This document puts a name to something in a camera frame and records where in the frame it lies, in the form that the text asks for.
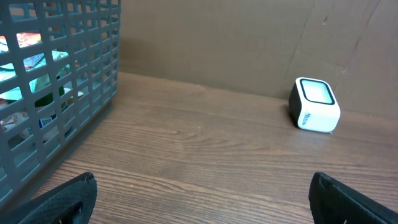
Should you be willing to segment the green lid jar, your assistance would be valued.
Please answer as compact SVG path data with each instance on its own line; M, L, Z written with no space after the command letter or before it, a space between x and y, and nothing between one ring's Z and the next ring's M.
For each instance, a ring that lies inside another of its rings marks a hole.
M63 87L60 87L60 88L58 89L58 94L59 94L59 96L63 96L63 95L65 94L65 90L64 90ZM53 94L52 94L52 93L49 93L48 95L44 96L43 98L37 100L37 101L35 102L35 107L36 107L36 108L41 108L41 107L43 107L43 106L47 106L48 104L51 104L52 102L53 102ZM61 104L61 109L62 109L62 111L63 111L63 110L65 110L66 108L67 108L67 102L64 101L64 102Z

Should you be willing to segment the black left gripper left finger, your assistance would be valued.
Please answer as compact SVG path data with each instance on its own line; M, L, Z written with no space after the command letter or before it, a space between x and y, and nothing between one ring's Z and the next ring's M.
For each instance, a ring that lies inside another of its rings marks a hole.
M1 223L87 224L95 207L97 193L94 174L85 172L1 214Z

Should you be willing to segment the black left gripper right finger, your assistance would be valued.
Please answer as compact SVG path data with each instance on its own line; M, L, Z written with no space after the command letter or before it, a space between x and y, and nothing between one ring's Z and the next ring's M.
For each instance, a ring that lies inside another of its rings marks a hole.
M397 224L397 212L323 172L314 173L308 199L315 224Z

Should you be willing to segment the teal snack packet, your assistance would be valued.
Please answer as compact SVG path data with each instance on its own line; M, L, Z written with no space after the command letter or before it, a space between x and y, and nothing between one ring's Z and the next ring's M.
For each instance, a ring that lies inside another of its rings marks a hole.
M46 69L47 62L44 54L38 54L24 59L24 63L32 65L27 68L26 72L29 75L29 87L32 93L35 93L50 84L50 75ZM1 66L1 81L10 80L17 77L12 63ZM1 99L18 101L22 98L21 88L15 86L14 88L1 93Z

